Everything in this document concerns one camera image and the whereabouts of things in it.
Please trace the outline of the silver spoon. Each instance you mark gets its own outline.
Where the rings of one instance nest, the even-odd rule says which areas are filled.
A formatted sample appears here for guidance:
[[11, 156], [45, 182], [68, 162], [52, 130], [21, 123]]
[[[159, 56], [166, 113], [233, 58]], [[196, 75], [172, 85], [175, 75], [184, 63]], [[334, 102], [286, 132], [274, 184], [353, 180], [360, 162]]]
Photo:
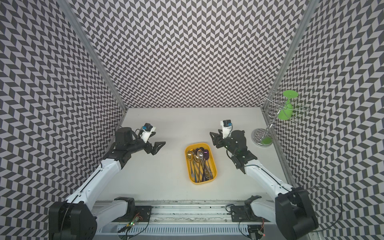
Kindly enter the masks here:
[[201, 169], [202, 169], [203, 180], [204, 181], [208, 181], [207, 174], [205, 172], [205, 170], [206, 170], [205, 160], [204, 160], [204, 157], [203, 157], [203, 151], [201, 149], [198, 149], [197, 157], [200, 159], [200, 165], [201, 165]]
[[194, 180], [194, 179], [195, 179], [195, 173], [194, 173], [194, 169], [193, 169], [193, 166], [192, 166], [193, 153], [192, 153], [191, 151], [188, 151], [188, 152], [187, 152], [187, 159], [188, 159], [189, 164], [190, 164], [191, 178]]

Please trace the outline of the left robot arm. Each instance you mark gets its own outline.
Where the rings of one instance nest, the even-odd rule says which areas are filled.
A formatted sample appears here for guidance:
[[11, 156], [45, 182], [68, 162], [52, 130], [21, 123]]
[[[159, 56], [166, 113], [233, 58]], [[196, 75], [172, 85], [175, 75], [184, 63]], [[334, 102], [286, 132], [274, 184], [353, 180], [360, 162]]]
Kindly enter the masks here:
[[145, 151], [156, 155], [166, 144], [151, 144], [149, 138], [156, 128], [149, 123], [135, 133], [130, 127], [120, 128], [115, 133], [115, 142], [103, 156], [92, 175], [63, 202], [55, 202], [49, 209], [49, 239], [91, 240], [97, 231], [116, 219], [129, 221], [129, 230], [141, 220], [133, 198], [118, 197], [109, 205], [94, 209], [94, 205], [108, 183], [127, 164], [132, 154]]

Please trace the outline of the gold spoon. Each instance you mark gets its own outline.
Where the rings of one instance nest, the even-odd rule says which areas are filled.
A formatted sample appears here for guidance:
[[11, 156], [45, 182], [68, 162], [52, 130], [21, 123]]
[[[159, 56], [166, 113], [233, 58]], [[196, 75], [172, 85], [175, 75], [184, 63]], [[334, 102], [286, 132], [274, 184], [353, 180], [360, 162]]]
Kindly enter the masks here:
[[203, 174], [201, 172], [200, 159], [197, 156], [194, 156], [194, 165], [197, 173], [198, 183], [201, 183], [203, 180]]

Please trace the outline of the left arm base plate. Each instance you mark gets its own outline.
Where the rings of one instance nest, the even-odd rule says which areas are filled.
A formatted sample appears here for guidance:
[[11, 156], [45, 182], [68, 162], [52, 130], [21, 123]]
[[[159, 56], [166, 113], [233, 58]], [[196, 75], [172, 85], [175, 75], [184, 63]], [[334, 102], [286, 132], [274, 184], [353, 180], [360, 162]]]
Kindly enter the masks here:
[[113, 222], [128, 223], [132, 222], [135, 217], [138, 217], [139, 222], [147, 223], [151, 218], [152, 209], [152, 206], [137, 206], [134, 212], [125, 214], [124, 216], [113, 220]]

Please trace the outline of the purple spoon long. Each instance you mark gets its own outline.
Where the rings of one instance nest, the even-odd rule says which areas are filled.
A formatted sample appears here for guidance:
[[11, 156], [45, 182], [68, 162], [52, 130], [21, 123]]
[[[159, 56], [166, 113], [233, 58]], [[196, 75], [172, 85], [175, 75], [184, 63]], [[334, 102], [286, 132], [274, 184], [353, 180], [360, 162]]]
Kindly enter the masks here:
[[210, 164], [209, 164], [209, 151], [208, 150], [203, 150], [203, 157], [204, 157], [204, 160], [205, 160], [205, 166], [206, 166], [206, 174], [207, 174], [207, 179], [208, 180], [211, 180], [213, 178], [213, 174], [212, 174], [212, 171], [211, 171], [211, 168], [210, 168]]

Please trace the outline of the yellow storage box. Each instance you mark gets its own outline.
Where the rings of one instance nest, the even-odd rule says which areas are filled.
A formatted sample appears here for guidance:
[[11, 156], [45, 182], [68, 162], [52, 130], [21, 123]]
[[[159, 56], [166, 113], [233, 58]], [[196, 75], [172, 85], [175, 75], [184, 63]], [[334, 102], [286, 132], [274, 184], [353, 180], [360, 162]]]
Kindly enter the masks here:
[[185, 149], [188, 177], [195, 185], [210, 183], [218, 176], [213, 152], [207, 143], [197, 143]]

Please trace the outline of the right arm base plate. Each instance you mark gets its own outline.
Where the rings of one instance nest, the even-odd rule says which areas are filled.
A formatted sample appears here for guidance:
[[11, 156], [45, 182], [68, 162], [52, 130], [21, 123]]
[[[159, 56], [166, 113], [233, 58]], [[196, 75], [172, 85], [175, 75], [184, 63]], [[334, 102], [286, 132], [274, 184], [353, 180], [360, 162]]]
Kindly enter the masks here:
[[228, 207], [229, 214], [233, 223], [239, 222], [251, 222], [262, 223], [263, 220], [260, 217], [256, 217], [251, 214], [250, 211], [246, 211], [244, 206], [230, 206]]

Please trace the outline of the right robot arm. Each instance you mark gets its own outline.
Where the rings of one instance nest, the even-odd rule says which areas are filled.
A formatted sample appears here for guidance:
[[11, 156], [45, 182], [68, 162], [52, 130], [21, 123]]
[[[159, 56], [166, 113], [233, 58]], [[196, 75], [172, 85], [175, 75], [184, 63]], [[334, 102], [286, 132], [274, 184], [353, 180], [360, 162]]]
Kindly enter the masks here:
[[319, 227], [308, 191], [294, 188], [266, 169], [248, 150], [244, 131], [233, 131], [229, 137], [223, 131], [211, 132], [210, 137], [216, 148], [231, 153], [230, 159], [237, 169], [254, 179], [270, 196], [270, 201], [253, 196], [245, 203], [255, 217], [277, 225], [287, 240], [297, 240]]

